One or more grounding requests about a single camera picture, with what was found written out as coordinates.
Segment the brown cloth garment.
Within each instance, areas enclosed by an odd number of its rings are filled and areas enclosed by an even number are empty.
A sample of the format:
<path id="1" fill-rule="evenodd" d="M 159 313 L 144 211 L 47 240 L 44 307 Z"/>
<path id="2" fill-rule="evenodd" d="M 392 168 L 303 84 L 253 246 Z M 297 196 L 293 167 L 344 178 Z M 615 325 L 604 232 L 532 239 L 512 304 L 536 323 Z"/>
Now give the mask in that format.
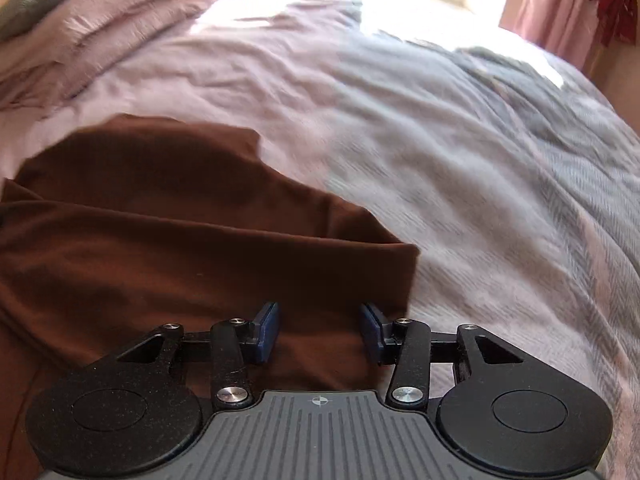
<path id="1" fill-rule="evenodd" d="M 165 323 L 207 330 L 281 312 L 265 389 L 378 384 L 360 307 L 408 306 L 419 252 L 367 209 L 279 174 L 256 132 L 118 116 L 2 185 L 1 474 L 32 479 L 27 405 Z"/>

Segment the pink grey duvet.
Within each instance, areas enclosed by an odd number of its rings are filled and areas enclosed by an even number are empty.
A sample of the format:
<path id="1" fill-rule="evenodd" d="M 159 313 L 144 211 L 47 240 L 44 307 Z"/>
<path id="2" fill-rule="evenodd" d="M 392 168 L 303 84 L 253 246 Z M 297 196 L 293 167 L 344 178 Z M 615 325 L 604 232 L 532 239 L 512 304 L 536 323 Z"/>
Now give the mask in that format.
<path id="1" fill-rule="evenodd" d="M 257 131 L 274 169 L 420 247 L 412 313 L 597 390 L 639 474 L 639 140 L 572 66 L 390 0 L 205 0 L 58 108 L 1 114 L 1 172 L 119 113 Z"/>

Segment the pink pillow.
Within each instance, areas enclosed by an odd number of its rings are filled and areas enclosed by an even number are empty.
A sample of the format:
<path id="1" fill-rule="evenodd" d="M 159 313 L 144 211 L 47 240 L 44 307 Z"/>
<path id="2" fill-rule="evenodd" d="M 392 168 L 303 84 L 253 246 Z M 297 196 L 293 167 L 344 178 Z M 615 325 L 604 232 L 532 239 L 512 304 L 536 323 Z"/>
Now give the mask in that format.
<path id="1" fill-rule="evenodd" d="M 50 110 L 216 0 L 62 0 L 1 41 L 1 109 Z"/>

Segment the pink curtain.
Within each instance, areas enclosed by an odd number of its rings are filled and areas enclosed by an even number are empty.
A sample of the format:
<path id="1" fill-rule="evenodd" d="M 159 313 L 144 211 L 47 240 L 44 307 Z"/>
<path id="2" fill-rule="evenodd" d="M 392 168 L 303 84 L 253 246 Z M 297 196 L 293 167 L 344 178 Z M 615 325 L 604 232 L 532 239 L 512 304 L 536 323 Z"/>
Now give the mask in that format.
<path id="1" fill-rule="evenodd" d="M 591 0 L 506 0 L 500 26 L 583 70 L 596 42 Z"/>

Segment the red hanging garment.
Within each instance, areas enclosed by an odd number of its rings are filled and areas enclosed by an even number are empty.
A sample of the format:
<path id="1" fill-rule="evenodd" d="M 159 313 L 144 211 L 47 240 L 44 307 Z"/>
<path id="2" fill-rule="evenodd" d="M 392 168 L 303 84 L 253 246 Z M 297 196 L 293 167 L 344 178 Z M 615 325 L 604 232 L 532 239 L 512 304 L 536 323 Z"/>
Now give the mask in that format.
<path id="1" fill-rule="evenodd" d="M 638 35 L 638 0 L 597 1 L 597 17 L 601 26 L 601 44 L 608 47 L 613 39 L 635 44 Z"/>

